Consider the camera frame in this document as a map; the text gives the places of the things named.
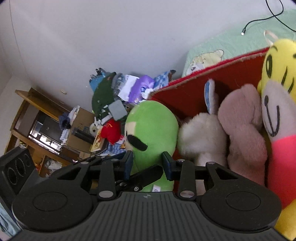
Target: dark green cloth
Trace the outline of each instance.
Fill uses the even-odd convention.
[[[91,105],[95,116],[100,120],[108,115],[109,109],[105,106],[114,102],[111,85],[115,75],[116,72],[113,72],[106,76],[94,92]]]

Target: pink fur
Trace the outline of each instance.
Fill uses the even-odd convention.
[[[253,85],[231,92],[221,103],[218,119],[230,137],[229,168],[264,185],[267,150],[262,127],[261,98]]]

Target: black cable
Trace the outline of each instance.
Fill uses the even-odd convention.
[[[242,35],[244,35],[244,33],[246,32],[246,28],[247,28],[247,26],[248,26],[250,23],[252,23],[252,22],[256,22],[256,21],[267,20],[267,19],[270,19],[270,18],[273,18],[273,17],[275,17],[275,18],[276,18],[281,24],[285,25],[287,28],[289,28],[289,29],[292,30],[293,32],[296,32],[295,30],[291,29],[289,26],[287,26],[286,24],[284,24],[281,20],[279,20],[279,19],[277,18],[277,16],[281,15],[281,14],[284,12],[284,5],[283,5],[283,3],[282,3],[281,0],[279,0],[279,1],[280,1],[280,3],[281,3],[282,11],[281,11],[280,13],[278,13],[278,14],[274,14],[274,13],[272,12],[272,10],[270,9],[267,0],[265,0],[266,5],[267,5],[269,11],[271,12],[272,16],[270,16],[270,17],[268,17],[268,18],[255,19],[255,20],[252,20],[252,21],[248,22],[248,23],[245,25],[245,27],[243,28],[243,30],[242,30]]]

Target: red plush toy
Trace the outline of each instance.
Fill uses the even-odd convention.
[[[112,145],[119,141],[120,136],[120,122],[114,119],[110,119],[101,130],[101,137],[106,138]]]

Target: purple bag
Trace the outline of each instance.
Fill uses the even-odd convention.
[[[152,79],[148,75],[144,75],[141,78],[137,79],[135,84],[131,88],[131,92],[128,96],[128,102],[138,104],[139,101],[143,99],[142,92],[145,92],[146,89],[152,89],[154,87],[154,83],[154,79]]]

